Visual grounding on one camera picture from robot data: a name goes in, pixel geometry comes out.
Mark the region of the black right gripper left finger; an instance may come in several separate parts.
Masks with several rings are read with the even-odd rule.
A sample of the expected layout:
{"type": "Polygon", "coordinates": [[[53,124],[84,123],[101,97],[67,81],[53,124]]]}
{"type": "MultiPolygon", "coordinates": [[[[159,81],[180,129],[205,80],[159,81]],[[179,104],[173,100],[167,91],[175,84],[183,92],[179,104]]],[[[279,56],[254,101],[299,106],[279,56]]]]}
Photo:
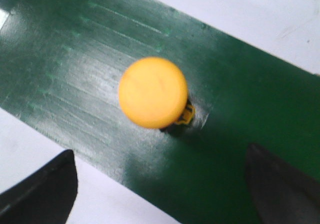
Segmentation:
{"type": "Polygon", "coordinates": [[[0,195],[2,224],[64,224],[78,194],[72,150],[65,150],[0,195]]]}

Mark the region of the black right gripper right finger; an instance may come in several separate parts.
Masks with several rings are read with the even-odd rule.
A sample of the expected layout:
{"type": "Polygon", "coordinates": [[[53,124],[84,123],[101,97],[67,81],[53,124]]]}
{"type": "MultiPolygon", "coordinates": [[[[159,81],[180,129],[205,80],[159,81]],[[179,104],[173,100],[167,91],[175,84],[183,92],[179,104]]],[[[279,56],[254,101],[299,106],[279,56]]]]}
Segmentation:
{"type": "Polygon", "coordinates": [[[318,224],[320,183],[258,144],[245,155],[245,181],[263,224],[318,224]]]}

